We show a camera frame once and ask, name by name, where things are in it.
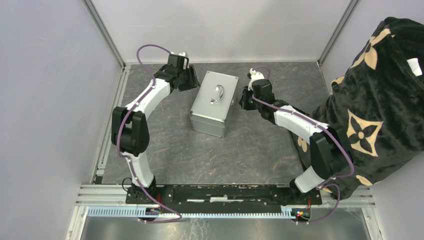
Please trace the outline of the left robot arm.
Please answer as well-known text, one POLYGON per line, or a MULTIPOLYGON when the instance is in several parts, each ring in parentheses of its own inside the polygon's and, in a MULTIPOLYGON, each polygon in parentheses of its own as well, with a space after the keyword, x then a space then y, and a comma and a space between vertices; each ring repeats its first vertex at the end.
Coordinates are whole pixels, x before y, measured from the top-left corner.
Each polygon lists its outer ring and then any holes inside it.
POLYGON ((153 203, 157 190, 150 186, 155 177, 150 169, 146 150, 150 143, 148 119, 159 103, 175 89, 187 91, 199 86, 195 68, 186 52, 171 53, 167 63, 152 77, 145 90, 124 107, 112 111, 111 142, 119 157, 129 167, 138 197, 145 204, 153 203))

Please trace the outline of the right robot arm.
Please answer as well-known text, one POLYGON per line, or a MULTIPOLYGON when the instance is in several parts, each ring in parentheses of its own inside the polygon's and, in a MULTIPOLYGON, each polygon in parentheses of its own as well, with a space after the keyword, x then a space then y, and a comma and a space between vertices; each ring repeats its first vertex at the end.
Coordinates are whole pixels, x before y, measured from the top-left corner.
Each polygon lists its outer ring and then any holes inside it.
POLYGON ((263 119, 305 142, 310 166, 290 183, 288 196, 293 203, 302 204, 309 198, 309 191, 354 174, 354 156, 344 128, 315 120, 276 99, 268 79, 255 80, 251 86, 245 86, 239 104, 244 110, 257 110, 263 119))

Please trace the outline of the grey metal case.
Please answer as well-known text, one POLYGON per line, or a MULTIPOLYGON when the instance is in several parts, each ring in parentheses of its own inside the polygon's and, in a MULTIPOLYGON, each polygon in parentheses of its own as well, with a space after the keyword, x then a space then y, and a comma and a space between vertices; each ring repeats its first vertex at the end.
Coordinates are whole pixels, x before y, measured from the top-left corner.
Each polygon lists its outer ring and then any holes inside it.
POLYGON ((239 77, 207 71, 189 112, 192 129, 224 138, 237 93, 239 77))

